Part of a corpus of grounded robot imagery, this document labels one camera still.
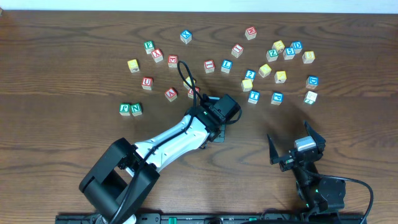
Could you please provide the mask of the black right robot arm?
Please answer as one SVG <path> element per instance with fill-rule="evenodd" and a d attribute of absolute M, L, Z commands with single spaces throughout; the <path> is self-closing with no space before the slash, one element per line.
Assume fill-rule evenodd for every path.
<path fill-rule="evenodd" d="M 294 142 L 294 148 L 287 155 L 279 156 L 270 137 L 270 163 L 278 164 L 282 172 L 291 170 L 296 179 L 299 197 L 307 208 L 303 217 L 322 213 L 335 213 L 345 207 L 345 181 L 322 177 L 315 166 L 323 156 L 325 139 L 304 122 L 308 136 Z"/>

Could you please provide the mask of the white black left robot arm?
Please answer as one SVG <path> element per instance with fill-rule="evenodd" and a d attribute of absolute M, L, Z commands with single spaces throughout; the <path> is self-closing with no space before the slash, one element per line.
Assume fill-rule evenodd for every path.
<path fill-rule="evenodd" d="M 207 95 L 174 127 L 145 141 L 113 142 L 79 184 L 80 192 L 106 223 L 128 223 L 160 177 L 160 172 L 185 153 L 214 141 L 224 124 L 242 113 L 229 95 Z"/>

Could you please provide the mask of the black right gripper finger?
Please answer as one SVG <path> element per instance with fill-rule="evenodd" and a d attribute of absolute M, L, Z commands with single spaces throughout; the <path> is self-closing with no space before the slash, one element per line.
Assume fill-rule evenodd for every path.
<path fill-rule="evenodd" d="M 271 137 L 267 134 L 267 139 L 269 143 L 269 159 L 270 159 L 270 164 L 273 165 L 275 163 L 279 163 L 279 155 L 278 152 L 274 146 L 274 142 L 271 139 Z"/>
<path fill-rule="evenodd" d="M 307 121 L 304 121 L 304 126 L 305 129 L 308 133 L 309 136 L 311 136 L 313 138 L 313 140 L 315 141 L 315 144 L 317 145 L 318 149 L 324 149 L 325 148 L 325 143 L 326 140 L 320 135 L 318 134 L 310 125 Z"/>

